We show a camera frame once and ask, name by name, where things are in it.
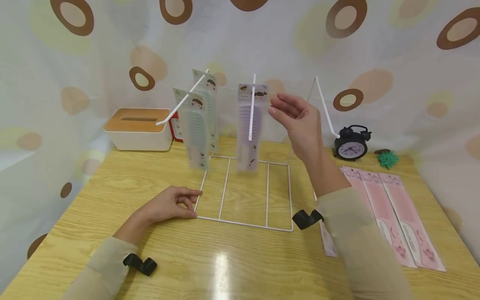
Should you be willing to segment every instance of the white backdrop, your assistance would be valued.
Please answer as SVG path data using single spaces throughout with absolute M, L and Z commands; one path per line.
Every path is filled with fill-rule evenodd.
M 0 290 L 109 152 L 106 119 L 120 107 L 172 108 L 192 68 L 218 77 L 230 136 L 238 83 L 257 73 L 273 92 L 306 97 L 318 75 L 335 130 L 364 125 L 370 149 L 411 154 L 480 260 L 478 1 L 193 2 L 0 3 Z M 361 96 L 340 104 L 362 101 L 338 111 L 348 89 Z M 268 118 L 263 137 L 286 132 Z

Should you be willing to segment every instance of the white wire rack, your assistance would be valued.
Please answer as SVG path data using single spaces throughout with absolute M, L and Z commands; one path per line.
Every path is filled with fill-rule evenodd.
M 253 83 L 255 84 L 256 82 L 256 74 L 253 75 Z M 200 79 L 193 85 L 193 87 L 190 89 L 190 92 L 193 92 L 194 89 L 198 86 L 198 84 L 205 78 L 205 75 L 202 75 L 202 77 L 200 77 Z M 309 102 L 310 101 L 310 97 L 312 96 L 312 91 L 313 91 L 313 87 L 315 86 L 315 84 L 317 85 L 317 89 L 318 89 L 318 92 L 320 93 L 320 98 L 322 100 L 322 104 L 323 104 L 323 107 L 324 107 L 324 111 L 325 111 L 325 114 L 326 114 L 326 117 L 327 117 L 327 121 L 328 121 L 328 126 L 330 127 L 330 132 L 336 137 L 336 138 L 339 138 L 340 136 L 335 133 L 335 131 L 333 130 L 333 126 L 332 126 L 332 122 L 330 120 L 330 116 L 328 115 L 328 110 L 326 108 L 326 104 L 325 104 L 325 99 L 324 99 L 324 95 L 322 93 L 322 90 L 320 88 L 320 84 L 318 82 L 318 77 L 316 76 L 313 80 L 313 84 L 312 84 L 312 87 L 310 88 L 310 92 L 308 94 L 308 98 L 307 98 L 307 101 Z M 173 117 L 173 115 L 178 111 L 179 107 L 188 99 L 188 95 L 186 95 L 178 104 L 177 106 L 170 112 L 170 114 L 162 121 L 160 122 L 157 122 L 156 125 L 157 126 L 160 126 L 162 124 L 165 124 L 167 122 L 170 121 L 170 119 Z M 249 135 L 248 135 L 248 139 L 249 141 L 252 140 L 252 126 L 253 126 L 253 106 L 255 104 L 255 87 L 252 88 L 252 104 L 251 104 L 251 109 L 250 109 L 250 124 L 249 124 Z M 286 163 L 277 163 L 277 162 L 271 162 L 271 161 L 262 161 L 262 160 L 259 160 L 258 162 L 259 163 L 265 163 L 267 164 L 267 187 L 266 187 L 266 213 L 265 213 L 265 226 L 261 226 L 261 225 L 255 225 L 255 224 L 249 224 L 249 223 L 242 223 L 242 222 L 235 222 L 235 221 L 228 221 L 228 220 L 224 220 L 222 219 L 222 210 L 223 210 L 223 203 L 224 203 L 224 200 L 225 200 L 225 191 L 227 189 L 227 182 L 228 182 L 228 172 L 230 170 L 230 163 L 232 161 L 232 159 L 237 159 L 236 157 L 230 157 L 230 156 L 219 156 L 219 155 L 212 155 L 209 157 L 209 160 L 212 158 L 212 157 L 218 157 L 218 158 L 223 158 L 223 159 L 228 159 L 228 166 L 227 166 L 227 173 L 225 175 L 225 183 L 224 183 L 224 186 L 223 186 L 223 194 L 222 194 L 222 202 L 220 204 L 220 209 L 219 209 L 219 212 L 218 212 L 218 218 L 210 218 L 210 217 L 205 217 L 205 216 L 199 216 L 198 218 L 199 219 L 204 219 L 204 220 L 210 220 L 210 221 L 216 221 L 216 222 L 223 222 L 223 223 L 230 223 L 230 224 L 237 224 L 237 225 L 243 225 L 243 226 L 249 226 L 249 227 L 255 227 L 255 228 L 263 228 L 263 229 L 269 229 L 269 230 L 276 230 L 276 231 L 283 231 L 283 232 L 293 232 L 293 220 L 292 220 L 292 217 L 293 217 L 293 212 L 292 212 L 292 192 L 291 192 L 291 184 L 290 184 L 290 166 L 288 165 L 288 162 L 290 160 L 290 156 L 291 156 L 291 152 L 292 152 L 292 149 L 290 147 L 289 151 L 288 151 L 288 155 L 287 155 L 287 161 Z M 276 228 L 276 227 L 270 227 L 268 225 L 268 196 L 269 196 L 269 189 L 270 189 L 270 165 L 279 165 L 279 166 L 286 166 L 287 167 L 287 175 L 288 175 L 288 201 L 289 201 L 289 206 L 290 206 L 290 229 L 283 229 L 283 228 Z M 202 180 L 202 184 L 200 186 L 200 190 L 203 189 L 204 187 L 204 184 L 205 184 L 205 178 L 207 176 L 207 171 L 205 171 L 204 173 L 204 177 L 203 177 L 203 180 Z M 197 203 L 195 204 L 195 211 L 197 209 L 197 206 L 200 202 L 200 196 L 197 197 Z
M 216 222 L 223 222 L 223 223 L 230 223 L 230 224 L 237 224 L 237 225 L 244 225 L 244 226 L 249 226 L 249 227 L 256 227 L 256 228 L 263 228 L 263 229 L 270 229 L 270 230 L 276 230 L 276 231 L 283 231 L 283 232 L 293 232 L 293 212 L 292 212 L 292 191 L 291 191 L 291 185 L 290 185 L 290 166 L 288 164 L 281 164 L 281 163 L 274 163 L 270 161 L 263 161 L 259 160 L 259 163 L 264 163 L 267 164 L 267 187 L 266 187 L 266 213 L 265 213 L 265 226 L 262 225 L 255 225 L 255 224 L 249 224 L 249 223 L 242 223 L 242 222 L 235 222 L 235 221 L 228 221 L 228 220 L 223 220 L 222 217 L 222 209 L 223 209 L 223 203 L 225 201 L 225 191 L 227 190 L 227 182 L 228 182 L 228 172 L 230 170 L 230 163 L 232 159 L 236 159 L 236 157 L 229 157 L 229 156 L 220 156 L 220 155 L 212 155 L 210 156 L 209 160 L 212 157 L 218 157 L 218 158 L 223 158 L 223 159 L 228 159 L 228 166 L 227 166 L 227 174 L 225 175 L 225 183 L 223 185 L 223 194 L 222 194 L 222 202 L 220 203 L 220 210 L 218 212 L 218 218 L 210 218 L 210 217 L 205 217 L 205 216 L 199 216 L 199 219 L 204 219 L 204 220 L 210 220 L 210 221 L 216 221 Z M 279 165 L 279 166 L 286 166 L 287 167 L 287 175 L 288 175 L 288 201 L 290 205 L 290 229 L 283 229 L 283 228 L 276 228 L 276 227 L 271 227 L 268 225 L 268 195 L 269 195 L 269 189 L 270 189 L 270 165 Z M 205 184 L 205 178 L 207 176 L 207 172 L 205 171 L 204 173 L 204 178 L 202 180 L 202 185 L 200 186 L 200 190 L 202 191 L 204 188 Z M 197 206 L 200 202 L 200 196 L 197 197 L 197 203 L 195 204 L 194 210 L 197 210 Z

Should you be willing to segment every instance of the black alarm clock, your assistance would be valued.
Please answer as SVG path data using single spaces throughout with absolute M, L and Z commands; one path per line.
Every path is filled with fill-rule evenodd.
M 352 127 L 360 127 L 365 130 L 360 133 L 354 132 Z M 367 141 L 370 140 L 370 131 L 365 126 L 351 125 L 340 130 L 340 137 L 334 142 L 334 156 L 343 160 L 354 161 L 367 153 Z

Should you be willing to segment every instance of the white tissue box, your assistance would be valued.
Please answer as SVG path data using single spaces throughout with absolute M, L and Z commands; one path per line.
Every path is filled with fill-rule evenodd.
M 120 108 L 103 126 L 110 140 L 119 150 L 167 151 L 172 144 L 168 122 L 170 109 Z

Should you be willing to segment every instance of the finger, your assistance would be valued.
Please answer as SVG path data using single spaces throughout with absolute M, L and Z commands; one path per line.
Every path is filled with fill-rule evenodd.
M 197 197 L 198 197 L 198 196 L 193 196 L 193 195 L 190 196 L 190 201 L 191 201 L 192 203 L 197 203 Z
M 175 211 L 175 216 L 178 216 L 178 217 L 184 218 L 184 219 L 191 219 L 191 218 L 196 218 L 197 213 L 194 212 L 193 210 L 189 210 L 189 209 L 186 209 L 185 207 L 177 205 L 177 209 Z
M 183 203 L 183 204 L 185 204 L 185 206 L 188 209 L 193 210 L 192 202 L 190 201 L 190 199 L 187 196 L 178 197 L 177 198 L 177 203 Z
M 268 113 L 272 118 L 274 118 L 278 123 L 282 124 L 283 127 L 287 130 L 292 130 L 293 129 L 293 122 L 295 122 L 295 119 L 292 117 L 289 117 L 286 113 L 283 111 L 270 107 L 268 109 Z
M 299 111 L 302 111 L 310 107 L 310 104 L 307 101 L 305 101 L 302 97 L 299 97 L 299 96 L 293 96 L 287 93 L 278 93 L 276 96 L 278 97 L 278 99 L 292 105 Z
M 285 112 L 286 114 L 289 114 L 295 119 L 298 117 L 301 113 L 300 110 L 297 108 L 293 107 L 292 105 L 288 104 L 287 102 L 284 102 L 278 98 L 272 98 L 270 100 L 270 103 L 272 104 L 273 107 Z
M 174 193 L 175 193 L 175 196 L 179 196 L 179 195 L 200 196 L 203 192 L 200 190 L 192 190 L 185 186 L 180 186 L 180 187 L 174 187 Z

